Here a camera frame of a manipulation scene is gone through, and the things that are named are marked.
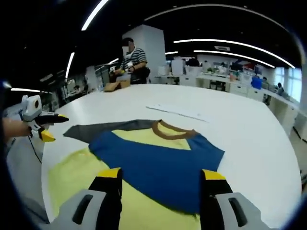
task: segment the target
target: blue container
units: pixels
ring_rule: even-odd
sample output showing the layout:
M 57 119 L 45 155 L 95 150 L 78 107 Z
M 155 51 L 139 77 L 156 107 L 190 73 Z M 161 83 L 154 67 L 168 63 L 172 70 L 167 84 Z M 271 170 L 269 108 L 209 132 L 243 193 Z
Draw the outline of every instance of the blue container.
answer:
M 262 79 L 257 78 L 257 77 L 252 77 L 251 85 L 252 85 L 252 87 L 254 87 L 256 89 L 261 90 Z

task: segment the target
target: brown collar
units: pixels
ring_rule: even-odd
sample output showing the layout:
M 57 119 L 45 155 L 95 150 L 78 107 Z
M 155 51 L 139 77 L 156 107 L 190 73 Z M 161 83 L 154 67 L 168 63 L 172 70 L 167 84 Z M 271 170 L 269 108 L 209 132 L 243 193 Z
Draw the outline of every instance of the brown collar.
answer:
M 166 128 L 169 128 L 169 129 L 172 129 L 176 132 L 185 132 L 184 134 L 179 134 L 179 135 L 174 135 L 174 136 L 168 136 L 168 135 L 165 135 L 163 132 L 161 132 L 158 128 L 158 124 L 161 124 L 162 126 L 166 127 Z M 185 130 L 185 129 L 181 129 L 181 128 L 178 128 L 178 127 L 175 127 L 175 126 L 171 126 L 169 125 L 168 123 L 164 122 L 163 120 L 159 120 L 159 121 L 155 121 L 153 123 L 153 126 L 152 126 L 152 129 L 153 129 L 153 132 L 163 138 L 163 139 L 166 139 L 166 140 L 176 140 L 176 139 L 186 139 L 186 138 L 190 138 L 190 137 L 193 137 L 197 134 L 197 132 L 193 129 L 193 130 Z

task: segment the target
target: black ceiling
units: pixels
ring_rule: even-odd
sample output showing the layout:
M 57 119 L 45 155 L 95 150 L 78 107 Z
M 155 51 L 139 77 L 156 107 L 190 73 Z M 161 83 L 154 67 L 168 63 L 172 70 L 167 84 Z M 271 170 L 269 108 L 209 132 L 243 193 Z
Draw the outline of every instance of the black ceiling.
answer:
M 254 45 L 300 65 L 300 54 L 292 36 L 282 27 L 258 15 L 238 9 L 206 6 L 181 9 L 155 18 L 144 19 L 170 9 L 193 4 L 227 4 L 262 13 L 297 33 L 299 9 L 280 1 L 230 0 L 109 0 L 86 31 L 83 23 L 100 0 L 35 0 L 8 2 L 5 10 L 14 9 L 5 29 L 3 69 L 13 87 L 39 89 L 38 79 L 66 70 L 71 52 L 75 56 L 71 74 L 87 66 L 107 63 L 121 55 L 121 35 L 140 24 L 164 30 L 166 51 L 192 55 L 194 49 L 214 50 L 228 46 L 231 52 L 253 57 L 275 66 L 283 62 L 257 50 L 224 43 L 194 42 L 174 44 L 175 40 L 212 38 Z

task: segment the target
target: cardboard box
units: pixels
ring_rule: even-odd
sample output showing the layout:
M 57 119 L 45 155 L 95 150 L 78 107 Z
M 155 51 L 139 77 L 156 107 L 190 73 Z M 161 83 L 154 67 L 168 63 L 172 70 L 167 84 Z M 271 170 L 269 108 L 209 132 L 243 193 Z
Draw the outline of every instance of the cardboard box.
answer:
M 114 83 L 107 83 L 104 87 L 104 92 L 113 92 L 115 90 L 124 89 L 130 86 L 129 80 L 117 81 Z

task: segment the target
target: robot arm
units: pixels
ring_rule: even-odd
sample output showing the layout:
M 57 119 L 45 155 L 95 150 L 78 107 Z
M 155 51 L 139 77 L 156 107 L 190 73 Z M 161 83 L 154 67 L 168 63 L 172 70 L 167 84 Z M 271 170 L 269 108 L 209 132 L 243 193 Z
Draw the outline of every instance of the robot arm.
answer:
M 64 115 L 44 112 L 39 95 L 28 97 L 23 96 L 23 120 L 31 128 L 31 136 L 39 137 L 44 142 L 54 141 L 55 138 L 43 125 L 66 122 L 69 119 Z

